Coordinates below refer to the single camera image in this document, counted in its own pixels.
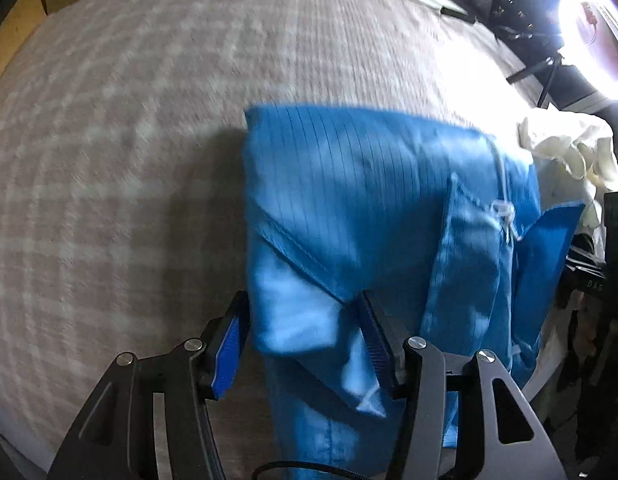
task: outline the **folded blue clothing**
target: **folded blue clothing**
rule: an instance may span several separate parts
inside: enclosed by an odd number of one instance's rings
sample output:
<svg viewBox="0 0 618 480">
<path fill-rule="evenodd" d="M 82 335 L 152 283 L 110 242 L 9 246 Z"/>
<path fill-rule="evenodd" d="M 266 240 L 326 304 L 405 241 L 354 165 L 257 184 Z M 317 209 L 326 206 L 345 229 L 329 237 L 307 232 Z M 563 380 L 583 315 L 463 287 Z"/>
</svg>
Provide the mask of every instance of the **folded blue clothing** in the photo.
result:
<svg viewBox="0 0 618 480">
<path fill-rule="evenodd" d="M 365 289 L 445 352 L 493 350 L 522 386 L 582 211 L 541 213 L 529 152 L 397 112 L 246 118 L 252 334 L 283 458 L 388 465 L 404 405 L 380 390 L 350 305 Z M 454 446 L 452 394 L 446 411 Z"/>
</svg>

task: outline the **beige checkered fabric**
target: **beige checkered fabric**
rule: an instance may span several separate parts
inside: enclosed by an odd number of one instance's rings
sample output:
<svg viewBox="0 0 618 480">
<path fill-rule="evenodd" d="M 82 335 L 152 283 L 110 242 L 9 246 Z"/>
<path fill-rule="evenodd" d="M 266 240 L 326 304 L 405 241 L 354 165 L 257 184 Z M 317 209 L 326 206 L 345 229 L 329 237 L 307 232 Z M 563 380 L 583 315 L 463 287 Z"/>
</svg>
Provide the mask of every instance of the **beige checkered fabric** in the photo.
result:
<svg viewBox="0 0 618 480">
<path fill-rule="evenodd" d="M 516 142 L 538 93 L 506 84 L 520 67 L 409 0 L 82 0 L 49 17 L 0 80 L 0 413 L 52 457 L 118 352 L 169 351 L 244 286 L 249 104 L 391 108 Z M 212 408 L 230 478 L 271 459 L 253 354 Z"/>
</svg>

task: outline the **blue striped fabric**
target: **blue striped fabric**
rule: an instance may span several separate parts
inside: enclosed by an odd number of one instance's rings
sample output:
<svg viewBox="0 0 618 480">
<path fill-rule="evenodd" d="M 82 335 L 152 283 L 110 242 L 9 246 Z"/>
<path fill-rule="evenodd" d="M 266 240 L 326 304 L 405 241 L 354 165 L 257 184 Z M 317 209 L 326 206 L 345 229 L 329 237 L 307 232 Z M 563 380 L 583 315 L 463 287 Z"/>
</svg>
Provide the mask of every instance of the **blue striped fabric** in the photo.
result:
<svg viewBox="0 0 618 480">
<path fill-rule="evenodd" d="M 402 404 L 380 391 L 349 303 L 371 289 L 411 333 L 443 351 L 491 348 L 510 368 L 512 312 L 544 318 L 580 209 L 562 208 L 560 230 L 530 238 L 524 264 L 551 278 L 540 294 L 518 293 L 518 307 L 515 233 L 541 217 L 530 153 L 397 112 L 263 105 L 246 117 L 252 334 L 282 455 L 376 474 Z M 534 259 L 538 241 L 551 272 Z M 535 342 L 531 325 L 521 337 Z"/>
</svg>

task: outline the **glowing light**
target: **glowing light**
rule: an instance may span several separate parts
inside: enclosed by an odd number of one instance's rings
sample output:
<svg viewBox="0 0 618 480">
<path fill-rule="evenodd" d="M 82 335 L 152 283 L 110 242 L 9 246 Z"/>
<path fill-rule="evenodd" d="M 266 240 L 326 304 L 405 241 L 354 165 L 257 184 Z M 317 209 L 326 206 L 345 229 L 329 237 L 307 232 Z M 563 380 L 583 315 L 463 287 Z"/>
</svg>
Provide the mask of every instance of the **glowing light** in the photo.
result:
<svg viewBox="0 0 618 480">
<path fill-rule="evenodd" d="M 583 40 L 578 30 L 578 19 L 582 16 L 582 3 L 592 6 L 605 7 L 608 13 L 617 21 L 618 9 L 611 0 L 561 0 L 558 8 L 560 29 L 564 40 L 564 53 L 581 74 L 599 92 L 609 99 L 618 100 L 618 81 L 598 64 L 588 50 L 588 44 Z"/>
</svg>

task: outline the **silver screw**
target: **silver screw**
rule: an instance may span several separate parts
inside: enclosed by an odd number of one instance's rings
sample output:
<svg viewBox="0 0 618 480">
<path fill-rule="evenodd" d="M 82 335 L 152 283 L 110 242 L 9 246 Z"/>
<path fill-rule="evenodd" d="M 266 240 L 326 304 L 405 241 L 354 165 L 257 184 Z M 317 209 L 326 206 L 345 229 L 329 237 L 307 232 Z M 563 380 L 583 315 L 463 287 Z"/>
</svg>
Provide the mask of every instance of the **silver screw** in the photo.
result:
<svg viewBox="0 0 618 480">
<path fill-rule="evenodd" d="M 204 343 L 200 341 L 197 337 L 194 339 L 187 339 L 185 341 L 185 350 L 189 350 L 190 352 L 196 352 L 204 348 Z"/>
<path fill-rule="evenodd" d="M 128 366 L 132 362 L 134 362 L 134 355 L 129 352 L 124 352 L 123 354 L 120 354 L 118 357 L 116 357 L 116 363 L 119 366 Z"/>
<path fill-rule="evenodd" d="M 492 363 L 496 360 L 496 355 L 491 350 L 478 350 L 478 359 L 486 363 Z"/>
<path fill-rule="evenodd" d="M 415 348 L 416 350 L 422 350 L 426 346 L 426 341 L 418 336 L 409 337 L 407 343 L 411 348 Z"/>
</svg>

